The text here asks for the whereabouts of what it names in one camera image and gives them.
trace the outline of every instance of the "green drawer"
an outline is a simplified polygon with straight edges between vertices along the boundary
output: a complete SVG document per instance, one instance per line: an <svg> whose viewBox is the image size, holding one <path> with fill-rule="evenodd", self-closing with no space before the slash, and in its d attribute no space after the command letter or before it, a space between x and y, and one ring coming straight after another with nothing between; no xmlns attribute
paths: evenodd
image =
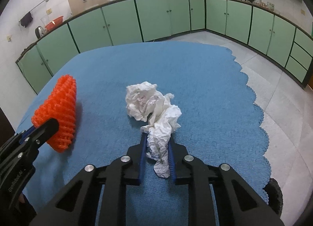
<svg viewBox="0 0 313 226"><path fill-rule="evenodd" d="M313 40L297 28L295 33L295 42L303 47L311 56L313 56Z"/></svg>
<svg viewBox="0 0 313 226"><path fill-rule="evenodd" d="M312 57L296 43L292 47L291 56L301 63L305 69L309 69Z"/></svg>
<svg viewBox="0 0 313 226"><path fill-rule="evenodd" d="M303 68L295 59L289 57L286 65L286 69L291 72L300 82L303 81L306 76L306 69Z"/></svg>

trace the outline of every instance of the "black cloth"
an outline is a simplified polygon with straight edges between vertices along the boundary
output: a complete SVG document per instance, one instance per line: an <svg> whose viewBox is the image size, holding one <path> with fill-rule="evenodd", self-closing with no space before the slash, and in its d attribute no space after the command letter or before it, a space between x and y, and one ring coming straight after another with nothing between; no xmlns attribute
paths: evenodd
<svg viewBox="0 0 313 226"><path fill-rule="evenodd" d="M21 19L21 26L27 27L32 22L32 14L30 11Z"/></svg>

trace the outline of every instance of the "crumpled white tissue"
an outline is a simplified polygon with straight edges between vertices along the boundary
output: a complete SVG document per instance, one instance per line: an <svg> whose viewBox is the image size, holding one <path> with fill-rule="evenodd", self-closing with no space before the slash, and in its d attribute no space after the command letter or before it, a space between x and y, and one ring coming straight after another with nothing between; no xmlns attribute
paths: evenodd
<svg viewBox="0 0 313 226"><path fill-rule="evenodd" d="M126 109L130 117L137 121L147 121L148 125L141 127L141 130L148 134L147 157L156 160L154 171L159 177L170 176L168 165L168 141L180 125L177 119L181 116L178 106L171 105L172 94L163 95L156 90L157 85L143 82L141 84L126 87Z"/></svg>

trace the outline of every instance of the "orange plastic bowl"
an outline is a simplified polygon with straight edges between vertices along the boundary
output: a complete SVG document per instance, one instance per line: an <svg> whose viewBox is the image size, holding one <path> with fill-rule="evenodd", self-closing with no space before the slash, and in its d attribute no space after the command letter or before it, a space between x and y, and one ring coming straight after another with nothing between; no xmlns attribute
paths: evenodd
<svg viewBox="0 0 313 226"><path fill-rule="evenodd" d="M45 28L50 31L52 30L54 27L58 26L58 25L61 25L63 22L63 16L60 16L58 18L56 18L55 20L51 21L49 24L47 24L45 26Z"/></svg>

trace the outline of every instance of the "tile floor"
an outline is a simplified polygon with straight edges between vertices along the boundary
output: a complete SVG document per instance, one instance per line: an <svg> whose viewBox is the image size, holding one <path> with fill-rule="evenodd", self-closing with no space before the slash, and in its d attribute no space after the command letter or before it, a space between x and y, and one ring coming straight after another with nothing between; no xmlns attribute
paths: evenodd
<svg viewBox="0 0 313 226"><path fill-rule="evenodd" d="M272 177L283 192L281 219L292 226L303 212L313 190L313 91L300 88L289 76L262 56L231 40L209 32L173 38L228 47L249 77L248 86L264 111L261 127L270 144L265 157Z"/></svg>

